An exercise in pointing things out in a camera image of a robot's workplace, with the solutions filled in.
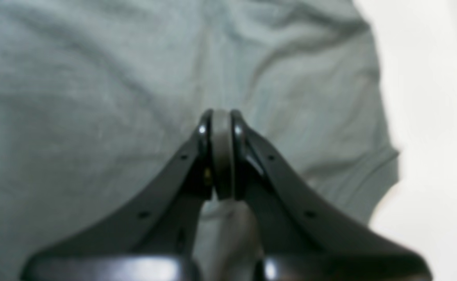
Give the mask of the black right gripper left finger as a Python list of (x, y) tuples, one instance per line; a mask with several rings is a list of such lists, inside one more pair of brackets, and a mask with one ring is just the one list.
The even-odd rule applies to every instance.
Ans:
[(22, 281), (201, 281), (192, 257), (203, 204), (230, 167), (230, 114), (207, 110), (191, 137), (133, 199), (30, 257)]

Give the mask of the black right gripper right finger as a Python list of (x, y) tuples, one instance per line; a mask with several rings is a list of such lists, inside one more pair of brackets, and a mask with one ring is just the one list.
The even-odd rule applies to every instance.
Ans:
[(230, 112), (234, 198), (257, 220), (255, 281), (431, 281), (425, 260), (313, 191), (241, 112)]

